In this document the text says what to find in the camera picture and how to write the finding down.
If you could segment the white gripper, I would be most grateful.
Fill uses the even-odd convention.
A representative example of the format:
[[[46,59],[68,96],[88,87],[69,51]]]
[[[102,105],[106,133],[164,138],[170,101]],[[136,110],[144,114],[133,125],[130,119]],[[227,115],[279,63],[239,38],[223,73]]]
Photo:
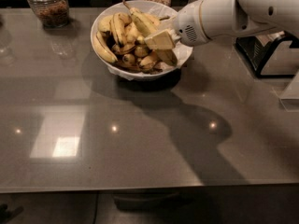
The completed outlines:
[[[148,35],[144,41],[150,49],[173,49],[175,43],[168,30],[175,30],[180,42],[189,47],[201,46],[209,42],[202,24],[201,7],[204,0],[189,3],[177,16],[161,20],[158,32]]]

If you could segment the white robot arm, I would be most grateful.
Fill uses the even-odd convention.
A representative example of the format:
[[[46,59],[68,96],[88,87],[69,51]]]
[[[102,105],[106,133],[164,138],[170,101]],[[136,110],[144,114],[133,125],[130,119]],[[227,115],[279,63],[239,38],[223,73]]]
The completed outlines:
[[[197,0],[145,38],[150,49],[176,42],[195,47],[229,35],[245,37],[285,31],[299,36],[299,0]]]

